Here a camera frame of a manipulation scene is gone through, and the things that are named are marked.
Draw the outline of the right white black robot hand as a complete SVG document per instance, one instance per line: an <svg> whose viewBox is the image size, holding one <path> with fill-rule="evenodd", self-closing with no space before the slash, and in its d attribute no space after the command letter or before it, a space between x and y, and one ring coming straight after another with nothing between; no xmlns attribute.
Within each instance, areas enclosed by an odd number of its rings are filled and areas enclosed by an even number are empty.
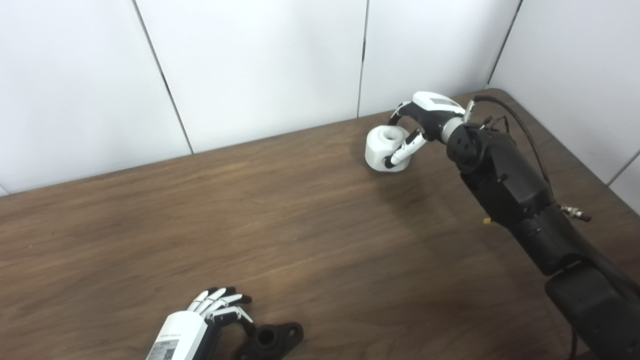
<svg viewBox="0 0 640 360"><path fill-rule="evenodd" d="M458 126L469 121L473 107L473 101L467 107L462 107L448 96L435 92L414 93L412 100L398 105L387 125L397 126L401 118L410 117L418 123L419 128L384 158L385 168L391 170L397 167L429 142L439 141L445 144Z"/></svg>

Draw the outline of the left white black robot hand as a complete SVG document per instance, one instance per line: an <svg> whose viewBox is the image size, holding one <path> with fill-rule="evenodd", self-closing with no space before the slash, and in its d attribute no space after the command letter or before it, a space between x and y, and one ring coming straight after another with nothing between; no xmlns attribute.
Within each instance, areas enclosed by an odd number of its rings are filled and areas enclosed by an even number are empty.
<svg viewBox="0 0 640 360"><path fill-rule="evenodd" d="M257 327L242 305L252 301L251 296L232 286L200 292L185 310L165 319L147 360L209 360L224 328L231 324L239 324L251 337Z"/></svg>

